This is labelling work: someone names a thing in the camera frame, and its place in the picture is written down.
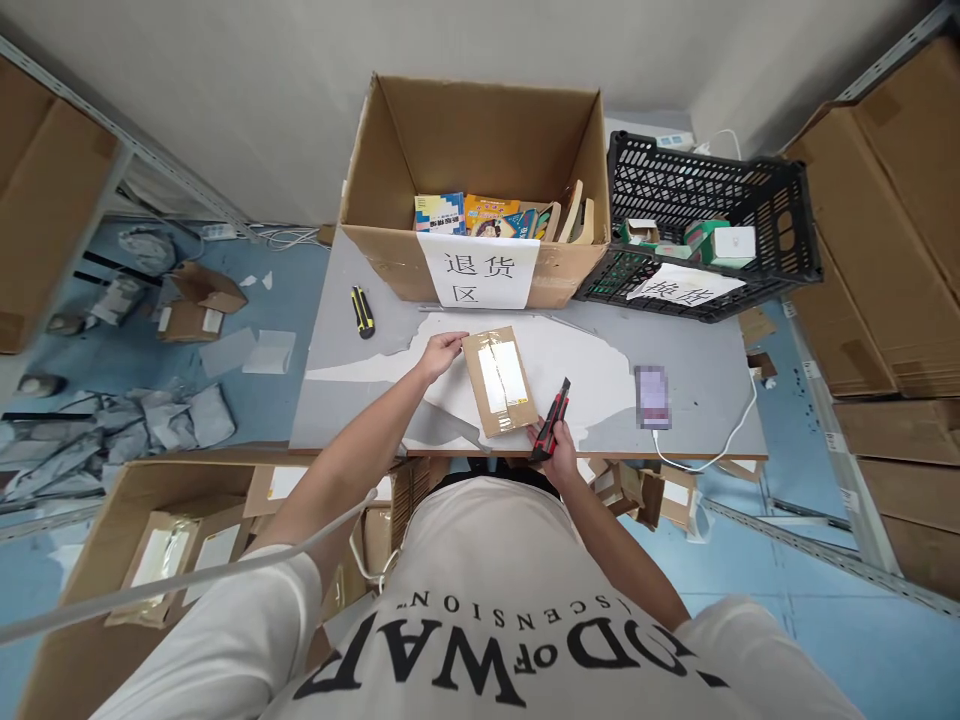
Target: smartphone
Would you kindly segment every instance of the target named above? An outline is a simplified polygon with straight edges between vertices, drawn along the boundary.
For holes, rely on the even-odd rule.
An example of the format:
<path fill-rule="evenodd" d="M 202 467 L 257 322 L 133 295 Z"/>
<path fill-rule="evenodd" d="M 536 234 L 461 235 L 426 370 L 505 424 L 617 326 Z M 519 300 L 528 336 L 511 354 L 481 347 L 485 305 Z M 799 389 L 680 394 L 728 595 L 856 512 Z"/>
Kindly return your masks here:
<path fill-rule="evenodd" d="M 633 376 L 637 386 L 637 425 L 644 430 L 669 430 L 672 425 L 667 371 L 661 365 L 637 365 Z"/>

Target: white wall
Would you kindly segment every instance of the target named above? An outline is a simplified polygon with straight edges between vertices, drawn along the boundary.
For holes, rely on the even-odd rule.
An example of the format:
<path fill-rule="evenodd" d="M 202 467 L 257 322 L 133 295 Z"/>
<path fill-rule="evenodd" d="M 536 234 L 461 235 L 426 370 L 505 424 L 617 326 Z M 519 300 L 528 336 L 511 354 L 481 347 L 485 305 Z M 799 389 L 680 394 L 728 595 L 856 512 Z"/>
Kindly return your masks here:
<path fill-rule="evenodd" d="M 0 0 L 0 30 L 68 68 L 250 217 L 318 224 L 336 218 L 374 70 L 602 86 L 608 109 L 691 111 L 695 129 L 735 125 L 752 148 L 909 2 L 452 5 Z"/>

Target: small white box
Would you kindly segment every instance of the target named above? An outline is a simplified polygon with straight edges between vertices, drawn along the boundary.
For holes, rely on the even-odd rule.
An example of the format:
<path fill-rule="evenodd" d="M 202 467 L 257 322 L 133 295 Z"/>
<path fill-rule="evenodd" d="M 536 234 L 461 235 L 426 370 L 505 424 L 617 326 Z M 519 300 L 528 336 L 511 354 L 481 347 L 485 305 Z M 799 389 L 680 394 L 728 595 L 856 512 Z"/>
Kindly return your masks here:
<path fill-rule="evenodd" d="M 742 268 L 757 256 L 757 235 L 753 227 L 721 227 L 711 233 L 711 265 Z"/>

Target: red utility knife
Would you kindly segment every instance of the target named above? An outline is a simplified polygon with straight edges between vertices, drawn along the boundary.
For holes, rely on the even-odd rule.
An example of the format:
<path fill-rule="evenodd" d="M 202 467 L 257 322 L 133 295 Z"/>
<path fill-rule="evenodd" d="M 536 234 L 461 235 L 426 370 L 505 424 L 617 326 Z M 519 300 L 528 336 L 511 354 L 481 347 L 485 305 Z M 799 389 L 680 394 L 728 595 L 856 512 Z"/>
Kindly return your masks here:
<path fill-rule="evenodd" d="M 570 402 L 570 398 L 567 397 L 569 391 L 570 380 L 564 378 L 563 385 L 560 386 L 560 392 L 557 393 L 557 396 L 553 399 L 553 404 L 550 405 L 547 420 L 543 423 L 543 427 L 540 428 L 537 441 L 533 444 L 533 452 L 530 454 L 532 461 L 539 462 L 541 460 L 549 460 L 553 457 L 553 451 L 557 449 L 557 438 L 553 434 L 553 429 L 557 421 L 563 420 L 567 414 L 567 405 Z"/>

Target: hand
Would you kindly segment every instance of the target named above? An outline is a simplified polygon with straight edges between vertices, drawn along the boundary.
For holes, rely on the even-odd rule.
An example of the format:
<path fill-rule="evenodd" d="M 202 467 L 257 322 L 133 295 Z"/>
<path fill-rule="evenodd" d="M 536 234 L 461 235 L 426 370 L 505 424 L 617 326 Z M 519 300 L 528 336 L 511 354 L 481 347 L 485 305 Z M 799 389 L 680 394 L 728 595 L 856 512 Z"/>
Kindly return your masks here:
<path fill-rule="evenodd" d="M 527 425 L 527 437 L 530 438 L 530 445 L 537 442 L 537 435 L 540 434 L 540 428 L 543 427 L 544 419 L 536 425 Z M 564 488 L 570 483 L 586 482 L 577 469 L 577 449 L 573 445 L 573 438 L 570 436 L 570 428 L 561 420 L 553 426 L 554 436 L 557 438 L 557 447 L 554 448 L 553 457 L 543 462 L 543 471 L 547 474 L 547 480 L 562 495 Z"/>
<path fill-rule="evenodd" d="M 431 385 L 438 377 L 443 375 L 450 364 L 456 359 L 463 348 L 461 347 L 463 338 L 470 333 L 453 332 L 440 333 L 427 340 L 427 347 L 423 351 L 423 357 L 414 368 L 420 372 Z"/>

